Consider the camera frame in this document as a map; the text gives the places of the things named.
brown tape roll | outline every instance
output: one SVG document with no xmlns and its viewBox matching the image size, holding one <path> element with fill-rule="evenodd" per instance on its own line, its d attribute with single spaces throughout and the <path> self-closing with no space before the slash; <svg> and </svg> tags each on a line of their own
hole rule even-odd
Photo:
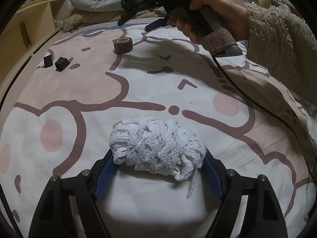
<svg viewBox="0 0 317 238">
<path fill-rule="evenodd" d="M 116 54 L 125 54 L 130 52 L 133 49 L 133 42 L 132 38 L 130 37 L 123 37 L 119 39 L 112 40 L 115 47 Z"/>
</svg>

metal screw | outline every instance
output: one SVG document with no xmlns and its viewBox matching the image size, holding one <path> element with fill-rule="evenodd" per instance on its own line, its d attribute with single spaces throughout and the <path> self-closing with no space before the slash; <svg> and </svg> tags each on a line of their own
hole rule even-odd
<svg viewBox="0 0 317 238">
<path fill-rule="evenodd" d="M 83 176 L 88 176 L 90 174 L 90 170 L 89 169 L 82 170 L 81 174 Z"/>
<path fill-rule="evenodd" d="M 259 175 L 261 181 L 266 181 L 267 177 L 265 175 Z"/>
<path fill-rule="evenodd" d="M 233 170 L 233 169 L 229 169 L 229 170 L 227 171 L 227 174 L 230 175 L 230 176 L 235 176 L 235 175 L 236 175 L 236 171 Z"/>
<path fill-rule="evenodd" d="M 52 177 L 50 178 L 51 181 L 57 181 L 57 179 L 58 179 L 58 176 L 52 176 Z"/>
</svg>

beige blanket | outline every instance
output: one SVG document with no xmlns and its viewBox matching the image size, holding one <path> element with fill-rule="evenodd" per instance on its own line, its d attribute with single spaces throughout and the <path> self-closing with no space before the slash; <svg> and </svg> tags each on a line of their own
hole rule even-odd
<svg viewBox="0 0 317 238">
<path fill-rule="evenodd" d="M 235 3 L 244 5 L 243 0 L 232 0 Z M 64 32 L 75 30 L 77 28 L 103 23 L 118 21 L 123 11 L 110 11 L 110 12 L 87 12 L 81 11 L 76 8 L 71 8 L 68 16 L 64 19 Z M 165 14 L 154 10 L 140 11 L 133 17 L 133 19 L 151 18 L 151 17 L 164 17 Z"/>
</svg>

black block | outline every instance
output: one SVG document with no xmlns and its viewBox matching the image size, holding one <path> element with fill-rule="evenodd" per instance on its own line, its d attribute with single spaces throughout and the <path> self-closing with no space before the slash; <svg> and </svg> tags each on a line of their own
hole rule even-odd
<svg viewBox="0 0 317 238">
<path fill-rule="evenodd" d="M 53 65 L 52 55 L 48 55 L 44 57 L 44 68 L 51 67 Z"/>
<path fill-rule="evenodd" d="M 70 64 L 70 62 L 66 58 L 60 57 L 55 63 L 56 70 L 61 72 L 69 64 Z"/>
</svg>

wooden bed frame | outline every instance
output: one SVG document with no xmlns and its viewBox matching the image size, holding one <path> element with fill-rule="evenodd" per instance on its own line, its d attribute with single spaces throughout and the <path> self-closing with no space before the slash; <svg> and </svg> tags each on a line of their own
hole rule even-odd
<svg viewBox="0 0 317 238">
<path fill-rule="evenodd" d="M 67 0 L 36 0 L 22 5 L 0 36 L 0 133 L 16 99 L 34 69 L 25 69 L 23 80 L 15 83 L 26 64 L 63 28 L 58 23 L 68 12 Z"/>
</svg>

